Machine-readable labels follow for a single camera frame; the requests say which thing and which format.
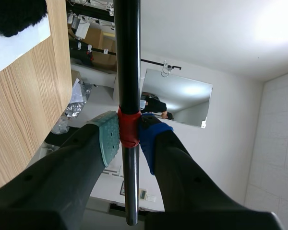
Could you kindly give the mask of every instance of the mirror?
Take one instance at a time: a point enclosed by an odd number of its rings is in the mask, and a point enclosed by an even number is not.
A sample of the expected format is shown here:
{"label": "mirror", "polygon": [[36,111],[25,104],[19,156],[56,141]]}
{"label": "mirror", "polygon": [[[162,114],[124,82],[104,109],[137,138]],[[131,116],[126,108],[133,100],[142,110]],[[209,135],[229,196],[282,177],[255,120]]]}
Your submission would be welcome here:
{"label": "mirror", "polygon": [[212,85],[148,69],[141,94],[141,113],[186,125],[206,127]]}

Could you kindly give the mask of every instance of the wooden table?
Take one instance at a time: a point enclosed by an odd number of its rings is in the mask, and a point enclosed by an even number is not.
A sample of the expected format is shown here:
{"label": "wooden table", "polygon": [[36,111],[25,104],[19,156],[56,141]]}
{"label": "wooden table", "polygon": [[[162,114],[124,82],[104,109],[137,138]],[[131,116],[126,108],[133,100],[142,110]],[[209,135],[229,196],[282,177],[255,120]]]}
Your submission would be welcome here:
{"label": "wooden table", "polygon": [[71,98],[65,0],[47,4],[51,36],[0,72],[0,187],[24,170]]}

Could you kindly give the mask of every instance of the white paper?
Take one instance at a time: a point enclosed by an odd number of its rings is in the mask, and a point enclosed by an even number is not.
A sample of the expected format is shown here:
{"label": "white paper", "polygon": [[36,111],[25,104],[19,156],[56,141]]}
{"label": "white paper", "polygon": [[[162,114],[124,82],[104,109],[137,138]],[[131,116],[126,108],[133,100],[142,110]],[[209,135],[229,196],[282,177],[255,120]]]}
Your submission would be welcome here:
{"label": "white paper", "polygon": [[0,35],[0,71],[50,36],[48,16],[12,37]]}
{"label": "white paper", "polygon": [[69,104],[83,102],[83,96],[81,91],[81,85],[78,84],[80,80],[77,78],[73,87],[72,87],[72,98],[69,101]]}

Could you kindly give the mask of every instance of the red clamp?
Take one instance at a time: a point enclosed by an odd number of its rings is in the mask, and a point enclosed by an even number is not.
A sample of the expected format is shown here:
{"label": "red clamp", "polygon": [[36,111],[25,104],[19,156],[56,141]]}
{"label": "red clamp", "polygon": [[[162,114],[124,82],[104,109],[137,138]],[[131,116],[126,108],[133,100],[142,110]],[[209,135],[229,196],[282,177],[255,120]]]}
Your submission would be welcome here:
{"label": "red clamp", "polygon": [[141,112],[136,114],[128,115],[123,114],[119,108],[118,111],[119,124],[120,124],[120,141],[124,147],[132,148],[139,144],[139,118]]}

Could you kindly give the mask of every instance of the black pole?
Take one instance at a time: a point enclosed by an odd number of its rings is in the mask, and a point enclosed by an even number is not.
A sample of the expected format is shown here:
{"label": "black pole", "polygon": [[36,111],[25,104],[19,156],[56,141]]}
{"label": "black pole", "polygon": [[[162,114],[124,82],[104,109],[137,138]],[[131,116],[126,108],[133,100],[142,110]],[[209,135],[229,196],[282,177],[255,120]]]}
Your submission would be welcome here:
{"label": "black pole", "polygon": [[140,110],[140,0],[115,0],[114,20],[120,109],[131,115]]}
{"label": "black pole", "polygon": [[[140,13],[140,0],[114,0],[120,111],[125,115],[136,115],[140,111]],[[127,224],[136,225],[139,207],[139,146],[128,148],[121,141],[126,219]]]}
{"label": "black pole", "polygon": [[136,225],[139,211],[139,145],[134,148],[123,148],[122,154],[126,220],[129,225]]}

